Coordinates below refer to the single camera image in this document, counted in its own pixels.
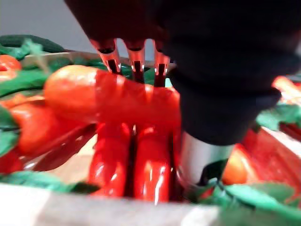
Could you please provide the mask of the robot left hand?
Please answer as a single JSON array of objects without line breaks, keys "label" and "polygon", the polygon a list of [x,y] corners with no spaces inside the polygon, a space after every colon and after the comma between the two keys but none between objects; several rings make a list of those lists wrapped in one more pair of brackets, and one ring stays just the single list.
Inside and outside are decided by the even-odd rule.
[{"label": "robot left hand", "polygon": [[180,94],[179,179],[187,192],[220,180],[235,143],[273,107],[279,75],[301,67],[298,0],[68,0],[99,51],[114,38],[153,39],[175,61]]}]

